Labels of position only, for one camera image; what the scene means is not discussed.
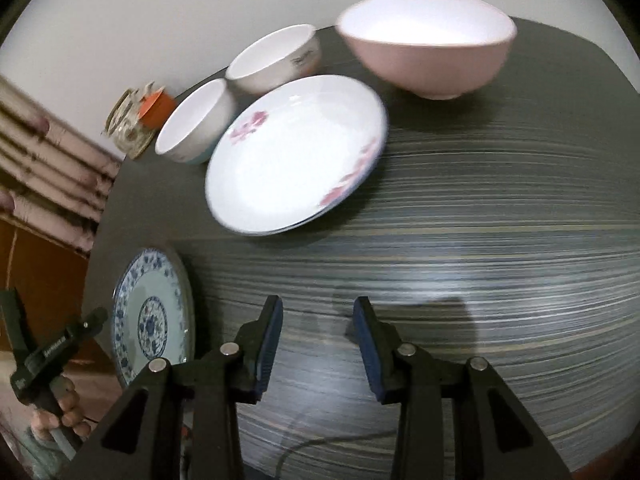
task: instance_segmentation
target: bowl rim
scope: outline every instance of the bowl rim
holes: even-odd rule
[[[354,40],[357,40],[357,41],[363,41],[364,43],[384,44],[389,46],[409,46],[409,47],[422,47],[422,48],[477,48],[480,46],[491,46],[491,45],[498,45],[503,43],[510,43],[511,41],[513,41],[513,39],[516,37],[518,33],[518,27],[516,26],[511,16],[509,16],[506,12],[498,9],[498,7],[492,6],[492,4],[489,4],[484,0],[473,0],[474,2],[480,3],[485,7],[489,7],[491,10],[495,10],[499,14],[508,18],[508,20],[511,22],[511,33],[507,37],[500,40],[496,40],[496,41],[484,41],[484,42],[476,42],[476,43],[445,43],[445,44],[396,43],[395,41],[368,40],[366,38],[361,38],[360,36],[354,36],[353,34],[348,34],[342,27],[342,22],[344,21],[345,15],[347,14],[347,12],[350,12],[356,7],[364,5],[369,1],[370,0],[361,0],[347,7],[340,13],[340,15],[338,16],[338,19],[335,21],[335,30],[337,30],[341,36],[343,36],[344,38],[353,38]]]
[[[291,52],[289,52],[288,54],[286,54],[285,56],[281,56],[278,59],[275,59],[273,61],[271,61],[269,64],[259,68],[258,70],[254,70],[253,72],[249,72],[249,73],[244,73],[242,75],[239,76],[231,76],[229,75],[229,71],[233,68],[233,66],[236,64],[236,62],[238,62],[238,60],[244,56],[244,54],[247,53],[247,51],[251,50],[252,48],[254,48],[255,46],[258,46],[260,43],[262,43],[263,41],[267,40],[267,38],[270,38],[271,36],[275,36],[276,34],[280,34],[281,32],[283,32],[284,30],[289,30],[290,28],[297,28],[297,27],[305,27],[306,30],[308,30],[308,38],[306,38],[305,41],[303,41],[303,43],[300,44],[300,46],[296,47],[294,50],[292,50],[291,52],[295,52],[297,49],[299,49],[301,46],[307,44],[316,34],[317,29],[311,25],[310,23],[299,23],[297,25],[289,25],[288,27],[283,27],[283,28],[279,28],[278,30],[274,30],[273,32],[270,32],[269,34],[267,34],[266,36],[261,37],[259,40],[254,41],[251,45],[249,45],[248,47],[246,47],[244,50],[242,50],[240,52],[240,54],[238,54],[231,63],[229,63],[229,66],[226,67],[225,70],[225,78],[228,79],[229,81],[238,81],[239,79],[244,79],[245,77],[249,77],[252,76],[254,74],[257,74],[258,72],[260,72],[261,70],[264,70],[265,68],[268,68],[278,62],[281,62],[283,59],[285,59],[287,56],[289,56],[291,54]]]
[[[171,123],[171,119],[175,118],[178,116],[178,110],[180,110],[180,107],[182,107],[185,103],[187,103],[192,96],[196,95],[198,92],[201,91],[201,89],[206,88],[206,87],[210,87],[210,86],[220,86],[220,94],[218,95],[218,97],[212,101],[211,103],[211,107],[209,108],[209,111],[204,114],[204,116],[201,118],[201,120],[198,122],[198,124],[196,124],[191,130],[189,130],[180,140],[178,140],[177,142],[174,142],[171,146],[169,146],[166,149],[160,149],[158,147],[158,142],[160,141],[161,137],[162,137],[162,133],[165,132],[165,127],[167,127],[170,123]],[[183,101],[181,101],[177,107],[175,107],[175,110],[171,113],[171,115],[169,116],[169,118],[166,120],[166,122],[164,123],[164,125],[162,126],[162,128],[160,128],[160,131],[158,132],[158,137],[156,138],[156,142],[154,145],[154,148],[156,150],[156,153],[158,155],[165,155],[167,153],[169,153],[171,150],[173,150],[174,148],[177,148],[178,146],[180,146],[181,143],[183,143],[191,134],[191,132],[193,130],[195,130],[198,126],[200,126],[202,124],[202,121],[211,113],[211,111],[213,110],[213,108],[216,107],[216,105],[218,104],[218,102],[220,102],[220,99],[222,98],[222,96],[225,94],[225,92],[227,92],[227,84],[226,84],[226,80],[222,77],[213,79],[211,81],[207,81],[206,83],[204,83],[201,86],[198,86],[193,92],[191,92],[189,95],[187,95],[187,97],[185,97],[185,99]]]

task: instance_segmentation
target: pink curtain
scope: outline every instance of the pink curtain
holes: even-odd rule
[[[0,211],[76,250],[94,241],[120,162],[0,77]]]

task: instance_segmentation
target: wooden cabinet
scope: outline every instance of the wooden cabinet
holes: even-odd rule
[[[80,314],[87,264],[87,259],[70,249],[0,219],[0,286],[18,289],[38,343],[46,342]],[[10,350],[3,322],[2,350]],[[113,372],[110,359],[94,340],[82,345],[71,366]]]

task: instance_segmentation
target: plate rim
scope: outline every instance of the plate rim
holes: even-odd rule
[[[191,291],[191,282],[189,280],[189,276],[187,274],[186,268],[184,267],[182,259],[173,248],[166,245],[154,244],[152,246],[138,248],[134,256],[130,258],[129,263],[127,263],[127,267],[118,278],[118,281],[116,282],[116,285],[113,288],[113,293],[111,295],[111,320],[110,320],[111,321],[110,322],[111,354],[112,354],[111,357],[114,363],[114,367],[116,368],[116,377],[118,378],[118,382],[120,383],[120,386],[122,387],[123,390],[126,389],[131,384],[131,382],[135,380],[135,378],[131,382],[127,383],[127,381],[122,375],[122,368],[120,367],[120,364],[116,359],[115,338],[114,338],[115,328],[114,328],[114,322],[113,322],[114,321],[113,313],[115,310],[116,294],[117,294],[117,291],[120,289],[120,286],[122,285],[124,277],[128,274],[133,263],[142,254],[144,254],[147,251],[156,251],[158,253],[164,254],[164,256],[166,256],[166,259],[174,268],[176,277],[178,279],[178,286],[182,291],[183,307],[186,314],[185,316],[186,322],[188,324],[188,333],[186,337],[187,361],[192,361],[195,357],[195,310],[193,306],[193,293]]]
[[[238,115],[238,117],[236,117],[231,124],[229,124],[228,128],[225,130],[225,132],[220,136],[220,141],[222,141],[227,134],[229,134],[229,132],[233,131],[233,126],[239,121],[240,117],[242,115],[244,115],[244,113],[247,112],[247,110],[249,108],[252,108],[254,105],[258,104],[260,101],[262,101],[264,98],[266,98],[268,95],[270,95],[273,92],[279,91],[281,88],[284,88],[288,85],[293,85],[293,84],[299,84],[300,81],[303,81],[305,79],[314,79],[314,78],[340,78],[340,79],[347,79],[350,81],[355,81],[356,83],[360,84],[361,86],[364,87],[365,90],[369,91],[370,94],[372,95],[372,97],[374,98],[376,105],[378,106],[380,112],[381,112],[381,117],[383,120],[383,124],[384,127],[382,128],[382,134],[380,135],[380,145],[378,147],[378,150],[375,153],[375,156],[373,156],[370,160],[370,163],[368,164],[367,168],[362,172],[362,174],[354,179],[353,182],[351,182],[351,184],[349,186],[346,187],[344,193],[342,193],[338,198],[332,200],[329,204],[327,204],[326,206],[324,206],[323,208],[321,208],[320,210],[318,210],[316,213],[314,213],[313,215],[308,216],[307,218],[301,220],[300,222],[296,222],[295,224],[290,224],[288,226],[284,226],[282,228],[276,229],[276,230],[270,230],[270,231],[244,231],[242,229],[236,228],[236,227],[232,227],[231,225],[229,225],[227,222],[221,220],[218,215],[216,215],[216,213],[214,212],[214,208],[212,208],[210,201],[209,201],[209,193],[207,192],[207,189],[209,187],[209,179],[208,179],[208,175],[209,175],[209,168],[212,166],[213,164],[213,158],[216,154],[216,150],[218,149],[218,146],[220,145],[220,143],[218,143],[218,145],[216,146],[216,150],[214,150],[214,153],[211,155],[211,159],[207,165],[207,173],[205,175],[205,200],[207,202],[207,207],[209,209],[209,212],[211,213],[211,215],[213,216],[213,218],[216,219],[216,221],[222,225],[222,227],[224,227],[225,229],[234,232],[236,234],[241,234],[243,236],[251,236],[251,237],[260,237],[260,236],[269,236],[269,235],[274,235],[274,234],[279,234],[279,233],[284,233],[286,231],[290,231],[292,229],[295,229],[296,227],[300,227],[304,224],[307,224],[313,220],[315,220],[316,218],[322,216],[323,214],[331,211],[331,209],[335,208],[337,205],[340,205],[344,200],[347,199],[347,197],[351,196],[351,194],[354,192],[355,189],[357,189],[371,174],[371,172],[373,171],[373,169],[377,166],[378,161],[380,160],[380,157],[382,156],[382,153],[385,150],[386,147],[386,138],[388,137],[388,126],[389,126],[389,121],[388,121],[388,113],[386,112],[386,107],[384,102],[382,101],[382,99],[380,98],[380,95],[373,89],[371,88],[369,85],[367,85],[366,83],[362,82],[359,79],[356,79],[354,77],[350,77],[350,76],[345,76],[345,75],[339,75],[339,74],[319,74],[319,75],[314,75],[314,76],[309,76],[309,77],[303,77],[300,79],[296,79],[294,81],[290,81],[288,83],[285,83],[282,86],[279,86],[275,89],[273,89],[271,92],[268,92],[267,94],[261,96],[260,98],[256,99],[253,103],[251,103],[250,105],[248,105],[247,108],[245,108],[244,110],[242,110],[242,112],[240,112],[240,114]]]

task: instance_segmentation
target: small white bowl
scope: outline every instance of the small white bowl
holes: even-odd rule
[[[236,100],[224,79],[205,83],[168,118],[156,140],[156,153],[175,162],[206,162],[235,111]]]
[[[313,75],[320,57],[316,28],[292,25],[244,49],[226,69],[225,77],[245,92],[260,96],[294,79]]]

